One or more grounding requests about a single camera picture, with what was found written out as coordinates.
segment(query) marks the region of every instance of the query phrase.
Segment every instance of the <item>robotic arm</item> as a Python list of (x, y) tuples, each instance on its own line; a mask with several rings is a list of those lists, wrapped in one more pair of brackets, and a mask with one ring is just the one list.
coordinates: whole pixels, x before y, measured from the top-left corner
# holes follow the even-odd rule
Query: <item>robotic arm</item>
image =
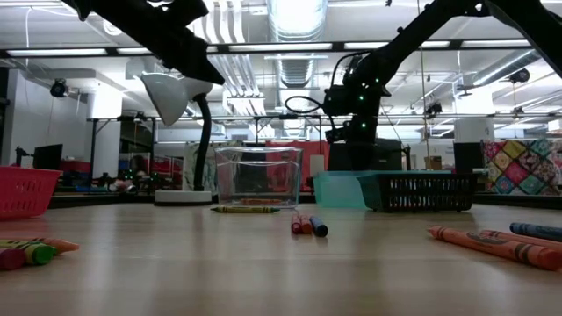
[(223, 84), (224, 78), (207, 60), (208, 44), (186, 28), (209, 11), (202, 0), (174, 0), (154, 7), (146, 0), (62, 0), (84, 21), (97, 14), (117, 26), (186, 77)]
[(380, 98), (390, 96), (385, 85), (400, 64), (451, 18), (490, 15), (519, 30), (562, 76), (562, 49), (551, 36), (562, 31), (560, 17), (546, 10), (539, 0), (435, 0), (410, 25), (400, 28), (393, 41), (369, 52), (346, 74), (343, 85), (326, 90), (321, 108), (328, 116), (353, 114), (343, 128), (326, 133), (328, 142), (346, 140), (353, 168), (368, 169), (375, 154)]

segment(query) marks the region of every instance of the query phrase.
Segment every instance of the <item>table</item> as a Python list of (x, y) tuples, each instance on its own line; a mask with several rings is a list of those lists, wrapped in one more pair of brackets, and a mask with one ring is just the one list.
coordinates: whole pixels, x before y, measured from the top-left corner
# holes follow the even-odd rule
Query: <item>table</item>
[(326, 239), (291, 236), (292, 213), (103, 205), (0, 222), (79, 242), (43, 267), (0, 272), (6, 315), (559, 315), (562, 274), (435, 241), (431, 225), (562, 226), (562, 213), (319, 209)]

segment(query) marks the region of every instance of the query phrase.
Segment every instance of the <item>teal plastic bin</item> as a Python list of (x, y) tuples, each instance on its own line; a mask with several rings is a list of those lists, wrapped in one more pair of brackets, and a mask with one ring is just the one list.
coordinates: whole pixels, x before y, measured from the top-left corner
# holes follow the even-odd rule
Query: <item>teal plastic bin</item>
[(424, 173), (450, 174), (450, 171), (324, 171), (314, 177), (314, 195), (316, 204), (326, 208), (356, 208), (368, 209), (365, 205), (359, 177), (375, 175), (424, 174)]

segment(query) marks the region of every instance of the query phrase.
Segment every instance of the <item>pink plastic basket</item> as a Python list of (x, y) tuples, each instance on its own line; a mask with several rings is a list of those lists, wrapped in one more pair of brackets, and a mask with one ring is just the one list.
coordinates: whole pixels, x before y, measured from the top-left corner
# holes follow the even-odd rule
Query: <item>pink plastic basket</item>
[(0, 220), (45, 213), (60, 171), (0, 167)]

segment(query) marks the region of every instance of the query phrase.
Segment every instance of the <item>crayon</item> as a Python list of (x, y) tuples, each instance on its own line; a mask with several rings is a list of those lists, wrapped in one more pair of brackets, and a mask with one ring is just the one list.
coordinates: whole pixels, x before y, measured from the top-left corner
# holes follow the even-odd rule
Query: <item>crayon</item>
[(215, 207), (211, 211), (215, 212), (229, 212), (229, 213), (272, 213), (279, 212), (280, 209), (271, 207)]
[(300, 215), (300, 227), (303, 234), (313, 233), (313, 225), (310, 223), (310, 217), (308, 215)]
[(313, 225), (313, 232), (316, 237), (326, 237), (328, 234), (328, 228), (319, 218), (311, 216), (310, 223)]
[(302, 233), (302, 227), (300, 226), (300, 216), (297, 214), (292, 215), (291, 217), (291, 231), (295, 234)]
[(532, 245), (543, 246), (543, 247), (550, 248), (552, 250), (562, 252), (562, 242), (547, 241), (540, 238), (521, 236), (514, 233), (502, 233), (502, 232), (489, 231), (489, 230), (483, 230), (480, 232), (480, 234), (487, 237), (492, 237), (505, 241), (519, 241), (519, 242), (529, 243)]
[(243, 198), (241, 202), (244, 205), (278, 205), (283, 203), (280, 199), (268, 199), (268, 198)]
[(0, 238), (3, 239), (3, 240), (10, 240), (10, 241), (38, 241), (38, 242), (42, 242), (42, 243), (44, 243), (48, 246), (55, 247), (56, 248), (56, 255), (60, 255), (62, 253), (68, 252), (68, 251), (76, 251), (80, 248), (80, 245), (75, 244), (73, 242), (54, 239), (54, 238), (29, 237), (29, 236), (26, 236), (26, 237), (14, 237), (14, 236), (5, 237), (3, 235), (0, 235)]
[(24, 265), (24, 263), (24, 250), (0, 248), (0, 270), (19, 269)]
[(553, 271), (562, 269), (562, 253), (542, 246), (518, 241), (504, 241), (442, 226), (433, 226), (428, 231), (440, 241), (448, 241), (541, 269)]
[(38, 241), (6, 241), (0, 240), (0, 248), (22, 249), (25, 252), (25, 263), (43, 265), (51, 262), (56, 252), (55, 247), (47, 246)]
[(562, 228), (511, 223), (509, 230), (511, 233), (522, 234), (529, 237), (542, 238), (549, 241), (562, 241)]

